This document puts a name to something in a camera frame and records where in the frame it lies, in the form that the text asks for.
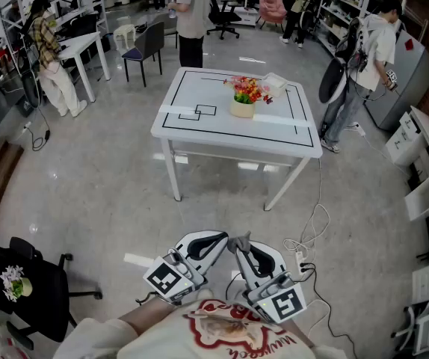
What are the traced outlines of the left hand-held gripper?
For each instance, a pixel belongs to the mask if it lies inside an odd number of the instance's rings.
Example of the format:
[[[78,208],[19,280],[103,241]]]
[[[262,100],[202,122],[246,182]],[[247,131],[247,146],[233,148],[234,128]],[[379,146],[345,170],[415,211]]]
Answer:
[[[180,304],[188,294],[207,283],[204,276],[224,251],[228,234],[218,230],[201,230],[186,234],[157,257],[143,279],[155,294],[170,304]]]

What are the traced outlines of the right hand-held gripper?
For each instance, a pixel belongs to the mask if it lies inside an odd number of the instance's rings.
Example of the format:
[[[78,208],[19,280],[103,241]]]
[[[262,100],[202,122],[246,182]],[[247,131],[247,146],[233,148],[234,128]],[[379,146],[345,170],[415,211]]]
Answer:
[[[307,308],[301,285],[286,271],[286,262],[278,250],[252,241],[250,250],[236,250],[235,258],[246,282],[243,296],[267,322],[281,324]],[[267,277],[273,279],[265,283]]]

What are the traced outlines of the grey knitted cloth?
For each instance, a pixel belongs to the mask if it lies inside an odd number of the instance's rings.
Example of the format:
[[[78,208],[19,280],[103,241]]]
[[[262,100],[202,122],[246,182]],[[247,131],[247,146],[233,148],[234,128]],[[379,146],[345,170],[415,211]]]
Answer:
[[[235,254],[237,250],[249,253],[250,252],[250,235],[251,232],[246,232],[243,236],[236,236],[229,238],[227,242],[227,249],[232,253]]]

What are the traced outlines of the flower bouquet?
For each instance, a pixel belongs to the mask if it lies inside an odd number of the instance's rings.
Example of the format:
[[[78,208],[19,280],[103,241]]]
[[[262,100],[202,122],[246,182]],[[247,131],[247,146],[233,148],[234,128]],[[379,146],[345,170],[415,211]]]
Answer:
[[[255,104],[259,100],[269,105],[273,96],[271,89],[261,80],[247,76],[232,76],[224,79],[223,84],[233,89],[230,113],[240,118],[253,118]]]

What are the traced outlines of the person's right forearm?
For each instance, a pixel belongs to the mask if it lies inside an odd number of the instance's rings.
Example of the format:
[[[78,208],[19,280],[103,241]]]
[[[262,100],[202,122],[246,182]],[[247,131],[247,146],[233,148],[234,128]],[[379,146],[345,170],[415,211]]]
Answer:
[[[304,342],[310,349],[315,347],[313,341],[311,341],[307,335],[296,325],[293,319],[286,320],[280,324],[280,326],[298,337],[302,342]]]

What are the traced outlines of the person's white printed shirt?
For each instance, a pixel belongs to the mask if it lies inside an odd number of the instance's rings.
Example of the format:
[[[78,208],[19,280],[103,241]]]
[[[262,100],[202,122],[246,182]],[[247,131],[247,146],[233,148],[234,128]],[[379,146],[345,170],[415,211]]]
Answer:
[[[83,319],[53,359],[348,359],[341,349],[310,349],[244,302],[209,289],[138,336],[124,321]]]

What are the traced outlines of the black swivel chair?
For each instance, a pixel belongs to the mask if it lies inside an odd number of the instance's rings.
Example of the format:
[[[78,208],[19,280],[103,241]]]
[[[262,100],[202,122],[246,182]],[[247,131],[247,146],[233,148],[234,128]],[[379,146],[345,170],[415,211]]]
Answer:
[[[72,254],[61,254],[59,263],[54,264],[43,259],[42,254],[24,239],[13,237],[8,248],[0,247],[0,311],[15,314],[28,326],[17,328],[11,322],[7,328],[13,337],[27,349],[34,344],[31,334],[43,336],[60,343],[64,340],[69,325],[76,326],[70,313],[70,299],[92,296],[102,299],[99,290],[86,292],[69,291],[66,261],[73,260]],[[2,272],[9,268],[21,268],[32,286],[31,294],[11,301],[4,294]]]

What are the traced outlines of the white rectangular box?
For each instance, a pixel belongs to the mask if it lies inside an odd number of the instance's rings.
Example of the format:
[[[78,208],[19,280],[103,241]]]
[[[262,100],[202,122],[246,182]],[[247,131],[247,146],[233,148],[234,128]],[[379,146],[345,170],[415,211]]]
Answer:
[[[262,78],[262,86],[270,96],[279,97],[285,93],[288,81],[275,73],[268,73]]]

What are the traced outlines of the small pot with white flowers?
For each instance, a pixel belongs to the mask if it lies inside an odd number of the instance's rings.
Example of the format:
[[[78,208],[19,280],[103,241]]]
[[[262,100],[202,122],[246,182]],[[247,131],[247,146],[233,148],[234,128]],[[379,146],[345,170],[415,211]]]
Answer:
[[[21,297],[28,297],[33,287],[31,281],[25,276],[23,268],[8,266],[1,274],[3,293],[9,301],[17,302]]]

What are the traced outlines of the white drawer cabinet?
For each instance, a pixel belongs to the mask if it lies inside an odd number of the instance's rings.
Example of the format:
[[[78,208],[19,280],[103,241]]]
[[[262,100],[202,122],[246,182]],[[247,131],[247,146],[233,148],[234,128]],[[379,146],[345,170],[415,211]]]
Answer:
[[[408,167],[425,148],[425,138],[411,113],[405,112],[399,120],[400,126],[386,143],[391,161],[399,167]]]

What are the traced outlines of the grey chair with blue seat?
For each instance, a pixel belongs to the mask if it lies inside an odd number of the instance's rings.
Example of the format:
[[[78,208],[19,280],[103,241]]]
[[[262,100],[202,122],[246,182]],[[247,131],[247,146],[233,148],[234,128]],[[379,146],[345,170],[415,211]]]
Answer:
[[[164,47],[164,23],[157,22],[149,25],[146,30],[135,39],[135,45],[122,55],[126,81],[129,82],[127,61],[136,61],[140,65],[143,86],[146,87],[146,78],[143,62],[147,58],[158,57],[159,72],[162,75],[161,49]]]

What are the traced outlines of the white ornate stool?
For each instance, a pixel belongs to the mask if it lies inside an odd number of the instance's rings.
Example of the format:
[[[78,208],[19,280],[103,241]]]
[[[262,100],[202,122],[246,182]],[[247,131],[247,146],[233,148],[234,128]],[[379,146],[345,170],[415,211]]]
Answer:
[[[117,49],[131,49],[135,44],[135,26],[133,24],[121,25],[114,30],[113,38]]]

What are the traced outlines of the black office chair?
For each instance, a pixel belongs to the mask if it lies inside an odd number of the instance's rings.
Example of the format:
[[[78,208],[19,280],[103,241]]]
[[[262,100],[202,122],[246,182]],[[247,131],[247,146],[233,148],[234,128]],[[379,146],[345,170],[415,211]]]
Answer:
[[[238,39],[240,37],[240,34],[233,27],[231,27],[231,24],[239,23],[241,21],[241,17],[234,12],[233,7],[230,11],[226,11],[226,6],[229,0],[222,0],[222,2],[223,7],[219,8],[217,0],[211,0],[211,11],[209,14],[209,19],[211,20],[211,23],[214,27],[208,29],[206,34],[210,35],[212,32],[219,31],[220,39],[223,40],[224,34],[226,32],[229,32],[231,34],[234,34],[235,37]]]

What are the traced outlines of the grey refrigerator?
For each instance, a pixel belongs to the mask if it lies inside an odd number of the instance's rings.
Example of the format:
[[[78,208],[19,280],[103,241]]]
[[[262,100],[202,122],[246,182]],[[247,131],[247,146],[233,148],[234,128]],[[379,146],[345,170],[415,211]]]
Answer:
[[[379,84],[365,102],[375,125],[394,132],[402,115],[416,107],[429,88],[429,53],[426,48],[405,30],[401,30],[395,47],[395,63],[387,64],[397,77],[394,91]]]

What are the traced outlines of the white shelving unit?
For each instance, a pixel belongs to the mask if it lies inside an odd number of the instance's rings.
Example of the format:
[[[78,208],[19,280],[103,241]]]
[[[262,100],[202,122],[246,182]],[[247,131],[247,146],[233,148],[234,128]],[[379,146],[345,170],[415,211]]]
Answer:
[[[6,39],[7,39],[7,48],[10,54],[10,58],[11,60],[14,62],[14,65],[18,68],[18,62],[19,62],[19,51],[22,49],[22,47],[20,46],[19,48],[17,48],[14,50],[14,48],[12,47],[12,41],[9,39],[9,34],[8,31],[12,30],[12,29],[17,29],[19,30],[23,23],[25,23],[26,19],[29,16],[29,13],[26,13],[24,11],[24,5],[23,5],[23,0],[17,0],[18,6],[19,6],[19,12],[20,12],[20,16],[21,19],[18,19],[17,21],[11,21],[9,19],[6,19],[3,15],[3,11],[7,10],[8,8],[11,7],[11,5],[13,4],[15,0],[7,0],[2,6],[0,5],[0,20],[2,21],[2,28],[4,29],[4,33],[6,35]],[[62,14],[62,10],[63,8],[60,6],[61,2],[65,2],[68,3],[69,0],[52,0],[49,1],[50,3],[50,7],[49,7],[49,16],[54,15],[53,19],[47,19],[49,21],[49,24],[51,25],[52,30],[54,31],[54,33],[58,33],[60,30],[63,30],[63,26],[64,25],[72,25],[74,20],[77,18],[81,18],[83,17],[83,15],[86,14],[96,14],[98,13],[98,11],[96,12],[96,9],[98,6],[101,7],[102,9],[102,16],[103,18],[96,21],[96,31],[98,31],[99,27],[103,28],[105,31],[107,31],[108,33],[108,24],[107,24],[107,19],[106,19],[106,14],[105,14],[105,0],[72,0],[72,1],[77,1],[77,8],[76,9],[70,9],[70,11]],[[101,34],[98,31],[97,32],[99,35],[99,39],[96,40],[87,40],[85,41],[84,45],[77,45],[74,46],[72,45],[72,43],[70,42],[71,40],[75,40],[75,37],[80,37],[82,35],[77,35],[75,36],[73,35],[67,35],[65,37],[61,37],[59,39],[59,43],[61,46],[61,53],[59,54],[59,58],[60,61],[65,61],[65,60],[69,60],[69,59],[74,59],[74,60],[78,60],[80,59],[80,62],[82,62],[81,59],[81,54],[82,52],[86,51],[88,52],[88,56],[90,58],[91,61],[91,53],[90,53],[90,47],[92,46],[93,43],[96,44],[97,47],[97,52],[99,54],[99,59],[100,59],[100,65],[93,65],[93,68],[102,68],[103,70],[105,70],[107,64],[106,64],[106,57],[105,57],[105,51],[103,50],[103,46],[102,46],[102,42],[101,42]]]
[[[382,0],[320,0],[315,18],[316,40],[332,55],[355,18],[377,9]]]

